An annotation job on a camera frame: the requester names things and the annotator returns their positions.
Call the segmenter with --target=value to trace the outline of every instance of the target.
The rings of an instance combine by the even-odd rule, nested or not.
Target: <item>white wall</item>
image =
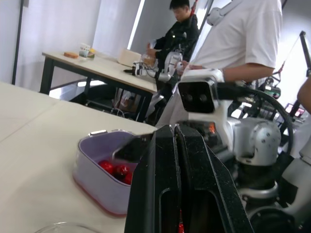
[[[289,55],[300,32],[304,30],[311,39],[311,1],[288,0],[283,10],[283,30],[279,46],[277,69],[279,69]],[[282,90],[279,99],[282,105],[294,103],[300,86],[306,80],[307,65],[300,40],[294,46],[282,72]]]
[[[17,85],[38,91],[43,51],[79,51],[80,43],[92,44],[101,0],[30,0],[24,8]],[[83,76],[56,68],[52,86]]]
[[[102,0],[94,49],[118,57],[127,48],[140,0]]]
[[[20,0],[0,0],[0,81],[11,83]]]

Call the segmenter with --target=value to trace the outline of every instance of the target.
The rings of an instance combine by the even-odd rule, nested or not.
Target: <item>black table frame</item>
[[[95,73],[92,73],[90,71],[69,65],[64,62],[60,62],[58,60],[52,59],[50,57],[45,58],[44,62],[44,69],[43,69],[43,74],[42,74],[42,80],[41,80],[41,88],[40,88],[40,93],[48,95],[51,90],[51,84],[52,84],[52,79],[53,79],[53,73],[54,73],[54,67],[59,67],[65,70],[68,70],[70,72],[86,76],[87,81],[86,81],[86,89],[85,93],[88,92],[89,87],[90,87],[90,82],[92,79],[94,80],[99,80],[102,81],[108,85],[115,86],[117,88],[121,88],[123,90],[130,91],[132,93],[135,93],[137,95],[140,95],[140,101],[138,104],[138,108],[136,111],[136,121],[138,122],[143,122],[145,120],[145,116],[147,114],[151,98],[153,94],[151,92],[142,90],[138,87],[134,87],[128,84],[120,83],[116,80],[113,80],[109,77],[106,76],[101,76],[97,75]]]

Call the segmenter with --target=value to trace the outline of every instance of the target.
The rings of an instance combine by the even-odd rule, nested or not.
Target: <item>red tomato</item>
[[[184,233],[184,224],[182,223],[179,224],[178,233]]]
[[[132,174],[131,172],[129,172],[129,173],[125,176],[125,178],[122,180],[122,182],[125,183],[125,184],[131,185],[131,183],[132,183],[132,178],[133,178],[133,174]]]
[[[118,165],[113,170],[115,178],[117,178],[120,181],[123,180],[129,172],[130,168],[126,165]]]
[[[103,160],[103,161],[100,161],[98,163],[99,166],[101,166],[101,168],[103,168],[105,171],[107,171],[109,174],[113,174],[113,165],[108,162],[107,160]]]

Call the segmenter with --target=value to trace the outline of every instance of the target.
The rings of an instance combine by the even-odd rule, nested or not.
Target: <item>robot camera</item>
[[[187,112],[211,114],[217,108],[213,97],[214,85],[208,82],[181,82],[178,89]]]

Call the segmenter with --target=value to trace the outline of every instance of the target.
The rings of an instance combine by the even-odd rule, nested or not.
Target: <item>black jacket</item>
[[[165,37],[156,40],[155,49],[161,50],[155,53],[158,59],[159,68],[164,67],[166,56],[178,49],[179,44],[183,49],[183,60],[189,61],[194,49],[194,46],[199,38],[198,19],[196,15],[183,22],[176,22],[172,28],[166,33]]]

